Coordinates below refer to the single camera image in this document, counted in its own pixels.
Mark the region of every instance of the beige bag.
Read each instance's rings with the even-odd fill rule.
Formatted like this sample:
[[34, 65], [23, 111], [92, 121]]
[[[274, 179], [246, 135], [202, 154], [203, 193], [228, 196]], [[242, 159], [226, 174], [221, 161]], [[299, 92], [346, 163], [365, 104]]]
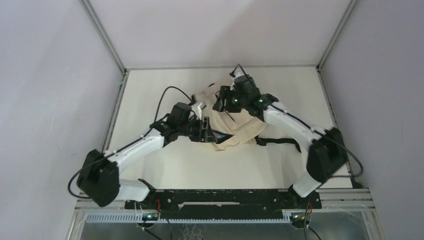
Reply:
[[219, 136], [217, 143], [211, 143], [215, 151], [222, 151], [239, 144], [259, 144], [265, 146], [267, 143], [291, 143], [295, 144], [300, 152], [299, 144], [292, 138], [259, 138], [258, 135], [267, 127], [267, 123], [251, 116], [248, 111], [241, 110], [240, 113], [219, 112], [212, 110], [217, 102], [221, 86], [230, 86], [232, 80], [228, 79], [220, 83], [211, 84], [204, 91], [194, 94], [195, 102], [204, 102], [206, 108], [203, 113], [209, 117], [210, 127], [215, 135]]

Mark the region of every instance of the black strap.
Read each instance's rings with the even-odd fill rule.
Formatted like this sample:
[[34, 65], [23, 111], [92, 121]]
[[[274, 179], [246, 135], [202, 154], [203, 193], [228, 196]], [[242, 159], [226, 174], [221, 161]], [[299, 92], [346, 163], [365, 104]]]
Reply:
[[294, 140], [293, 138], [261, 138], [259, 136], [255, 136], [254, 139], [256, 140], [256, 144], [259, 146], [266, 146], [267, 143], [273, 143], [273, 144], [294, 144], [296, 146], [296, 149], [299, 153], [301, 153], [301, 146], [299, 143]]

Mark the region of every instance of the white table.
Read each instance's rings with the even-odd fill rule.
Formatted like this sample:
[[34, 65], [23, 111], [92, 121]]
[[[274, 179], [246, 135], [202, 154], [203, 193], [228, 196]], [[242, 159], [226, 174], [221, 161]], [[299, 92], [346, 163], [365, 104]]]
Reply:
[[[109, 149], [122, 146], [149, 127], [167, 86], [179, 87], [191, 96], [229, 78], [230, 71], [232, 68], [130, 71]], [[325, 128], [333, 126], [314, 67], [254, 67], [245, 71], [262, 93], [276, 96], [297, 115]], [[158, 116], [169, 113], [177, 102], [188, 101], [179, 91], [169, 89]], [[286, 134], [269, 126], [263, 136]], [[300, 154], [292, 144], [240, 145], [219, 152], [203, 144], [180, 137], [141, 158], [121, 177], [143, 178], [157, 189], [266, 189], [288, 188], [306, 171], [306, 151]], [[347, 175], [346, 166], [336, 174]], [[352, 188], [352, 184], [347, 178], [336, 178], [322, 187]]]

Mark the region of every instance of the beige cloth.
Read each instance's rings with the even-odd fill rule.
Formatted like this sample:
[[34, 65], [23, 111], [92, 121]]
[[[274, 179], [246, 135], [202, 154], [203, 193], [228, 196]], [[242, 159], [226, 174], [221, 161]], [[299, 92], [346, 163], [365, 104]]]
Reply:
[[232, 80], [228, 79], [220, 83], [215, 83], [204, 91], [193, 95], [196, 102], [204, 102], [206, 104], [203, 112], [206, 117], [209, 117], [212, 130], [233, 135], [220, 144], [210, 143], [215, 151], [222, 151], [239, 144], [256, 144], [255, 137], [267, 127], [266, 122], [251, 116], [244, 109], [240, 113], [228, 114], [226, 112], [212, 110], [212, 107], [217, 102], [217, 96], [215, 94], [219, 92], [221, 86], [230, 86], [232, 83]]

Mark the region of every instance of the robotic arm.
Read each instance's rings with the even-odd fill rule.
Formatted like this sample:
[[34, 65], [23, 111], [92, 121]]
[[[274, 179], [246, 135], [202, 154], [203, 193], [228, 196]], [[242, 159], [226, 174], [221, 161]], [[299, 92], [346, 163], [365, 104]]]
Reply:
[[114, 200], [144, 200], [149, 186], [141, 181], [120, 179], [120, 174], [141, 157], [164, 148], [179, 136], [189, 137], [192, 142], [215, 142], [209, 118], [202, 114], [205, 107], [203, 102], [192, 106], [178, 102], [170, 114], [151, 124], [143, 135], [125, 146], [103, 153], [92, 150], [85, 158], [76, 184], [100, 207]]
[[289, 188], [298, 200], [324, 184], [348, 160], [340, 131], [326, 130], [296, 117], [271, 94], [261, 94], [252, 77], [230, 73], [232, 86], [221, 86], [215, 111], [239, 113], [242, 109], [251, 116], [274, 125], [294, 138], [308, 150], [306, 172]]

